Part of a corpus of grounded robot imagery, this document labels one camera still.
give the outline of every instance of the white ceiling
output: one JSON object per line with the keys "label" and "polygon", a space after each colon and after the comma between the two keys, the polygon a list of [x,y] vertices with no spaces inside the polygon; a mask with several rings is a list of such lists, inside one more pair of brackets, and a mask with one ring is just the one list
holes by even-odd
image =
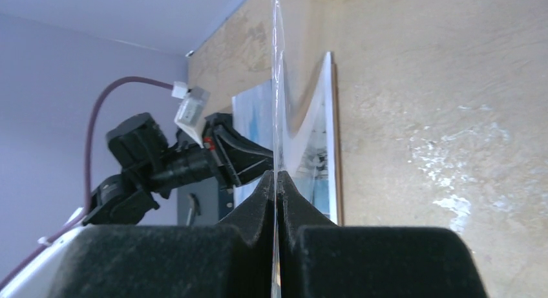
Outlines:
{"label": "white ceiling", "polygon": [[0,0],[0,13],[105,39],[186,54],[244,0]]}

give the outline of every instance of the purple cable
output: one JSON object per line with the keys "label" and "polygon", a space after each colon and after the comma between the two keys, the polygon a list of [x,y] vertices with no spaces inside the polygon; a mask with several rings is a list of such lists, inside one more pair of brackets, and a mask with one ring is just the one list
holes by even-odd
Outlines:
{"label": "purple cable", "polygon": [[[99,110],[103,105],[103,102],[107,96],[119,86],[125,83],[147,83],[149,85],[154,85],[157,87],[173,90],[173,85],[168,83],[163,83],[157,80],[151,80],[149,78],[139,77],[139,76],[127,76],[120,78],[110,85],[108,85],[103,92],[99,95],[99,98],[95,101],[93,110],[91,111],[91,116],[89,118],[89,123],[87,126],[86,140],[85,140],[85,151],[84,151],[84,207],[80,211],[78,216],[74,217],[70,222],[67,222],[57,233],[53,234],[46,241],[48,243],[53,243],[55,240],[60,238],[68,232],[72,227],[78,224],[89,212],[91,207],[91,145],[93,141],[93,132],[95,130],[95,123],[97,121],[97,116]],[[34,250],[27,258],[23,259],[20,264],[18,264],[15,269],[13,269],[3,280],[0,282],[0,290],[2,290],[6,285],[17,275],[23,268],[25,268],[30,262],[32,262],[42,251],[44,251],[47,246],[41,244],[36,250]]]}

